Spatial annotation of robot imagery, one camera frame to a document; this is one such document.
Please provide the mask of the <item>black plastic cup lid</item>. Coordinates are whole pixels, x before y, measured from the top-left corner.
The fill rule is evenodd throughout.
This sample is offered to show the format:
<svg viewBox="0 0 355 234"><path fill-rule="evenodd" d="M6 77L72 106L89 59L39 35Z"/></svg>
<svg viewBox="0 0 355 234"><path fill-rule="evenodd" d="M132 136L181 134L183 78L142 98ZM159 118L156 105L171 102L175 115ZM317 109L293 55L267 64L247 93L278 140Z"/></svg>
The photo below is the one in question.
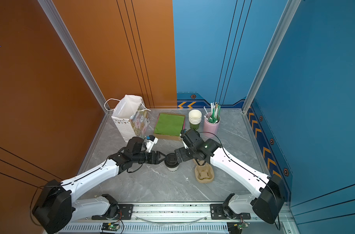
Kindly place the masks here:
<svg viewBox="0 0 355 234"><path fill-rule="evenodd" d="M166 156L164 163L167 167L175 167L176 165L179 165L177 160L177 156L171 153Z"/></svg>

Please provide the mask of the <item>cartoon animal paper gift bag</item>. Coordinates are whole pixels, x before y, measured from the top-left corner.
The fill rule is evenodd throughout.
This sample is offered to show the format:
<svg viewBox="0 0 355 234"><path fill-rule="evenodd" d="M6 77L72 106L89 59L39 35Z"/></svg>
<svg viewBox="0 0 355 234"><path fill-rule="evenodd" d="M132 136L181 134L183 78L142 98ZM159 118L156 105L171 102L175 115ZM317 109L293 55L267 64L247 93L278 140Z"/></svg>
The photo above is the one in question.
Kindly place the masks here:
<svg viewBox="0 0 355 234"><path fill-rule="evenodd" d="M115 108L110 108L108 102L104 103L106 111L112 113L111 118L125 142L132 137L145 137L150 120L150 109L146 108L143 98L135 95L125 95L122 99L108 99L117 101Z"/></svg>

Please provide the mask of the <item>white paper coffee cup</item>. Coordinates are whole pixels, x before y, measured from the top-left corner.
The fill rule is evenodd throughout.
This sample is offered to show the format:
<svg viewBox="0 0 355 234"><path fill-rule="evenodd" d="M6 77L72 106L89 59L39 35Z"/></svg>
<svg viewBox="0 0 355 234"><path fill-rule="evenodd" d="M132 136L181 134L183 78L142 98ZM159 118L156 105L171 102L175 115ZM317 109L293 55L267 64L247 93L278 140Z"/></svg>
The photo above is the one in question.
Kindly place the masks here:
<svg viewBox="0 0 355 234"><path fill-rule="evenodd" d="M175 171L178 170L178 165L176 165L175 167L169 167L169 166L168 166L167 168L168 168L169 171L175 172Z"/></svg>

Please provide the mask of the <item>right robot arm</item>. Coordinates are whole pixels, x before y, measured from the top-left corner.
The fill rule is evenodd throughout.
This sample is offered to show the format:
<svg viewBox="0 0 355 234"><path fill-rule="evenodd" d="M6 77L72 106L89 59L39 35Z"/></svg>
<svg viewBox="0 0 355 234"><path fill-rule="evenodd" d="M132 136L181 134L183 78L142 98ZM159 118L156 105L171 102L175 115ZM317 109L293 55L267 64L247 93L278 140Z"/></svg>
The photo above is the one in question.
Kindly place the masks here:
<svg viewBox="0 0 355 234"><path fill-rule="evenodd" d="M261 220L274 224L285 203L285 188L282 179L268 176L246 165L232 156L219 142L198 139L186 143L187 147L175 150L178 163L189 160L203 161L217 167L241 183L249 192L249 197L230 194L222 204L224 215L234 219L241 213L253 211Z"/></svg>

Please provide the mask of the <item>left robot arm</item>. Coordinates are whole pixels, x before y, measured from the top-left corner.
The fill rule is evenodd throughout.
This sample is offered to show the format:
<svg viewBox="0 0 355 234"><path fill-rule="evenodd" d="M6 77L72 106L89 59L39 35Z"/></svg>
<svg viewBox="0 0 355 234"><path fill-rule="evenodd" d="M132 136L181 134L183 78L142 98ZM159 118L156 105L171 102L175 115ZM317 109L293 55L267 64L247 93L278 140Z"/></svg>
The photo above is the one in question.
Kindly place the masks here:
<svg viewBox="0 0 355 234"><path fill-rule="evenodd" d="M102 182L127 172L134 164L162 163L166 155L154 151L153 145L153 139L145 142L143 138L135 136L128 141L127 146L109 155L98 166L61 182L49 181L42 187L31 214L49 234L59 232L78 219L92 216L108 220L119 218L119 203L112 196L103 194L85 200L80 197Z"/></svg>

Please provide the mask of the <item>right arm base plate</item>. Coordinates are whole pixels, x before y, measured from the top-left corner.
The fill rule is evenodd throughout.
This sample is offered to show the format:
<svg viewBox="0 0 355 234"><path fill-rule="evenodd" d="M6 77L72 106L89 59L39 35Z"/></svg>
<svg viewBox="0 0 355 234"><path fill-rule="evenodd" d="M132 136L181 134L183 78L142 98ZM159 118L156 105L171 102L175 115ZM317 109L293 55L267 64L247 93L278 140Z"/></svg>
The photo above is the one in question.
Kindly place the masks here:
<svg viewBox="0 0 355 234"><path fill-rule="evenodd" d="M210 204L210 214L212 220L221 219L238 219L238 220L250 220L250 213L235 214L230 209L224 210L222 204Z"/></svg>

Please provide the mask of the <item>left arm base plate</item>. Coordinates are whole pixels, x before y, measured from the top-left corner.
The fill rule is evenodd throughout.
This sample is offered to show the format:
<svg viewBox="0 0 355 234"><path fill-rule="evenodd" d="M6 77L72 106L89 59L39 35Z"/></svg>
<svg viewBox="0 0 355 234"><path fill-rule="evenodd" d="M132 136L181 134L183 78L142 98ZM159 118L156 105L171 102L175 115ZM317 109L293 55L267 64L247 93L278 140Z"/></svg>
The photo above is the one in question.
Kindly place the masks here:
<svg viewBox="0 0 355 234"><path fill-rule="evenodd" d="M133 204L110 205L103 215L94 215L92 220L130 220L133 213Z"/></svg>

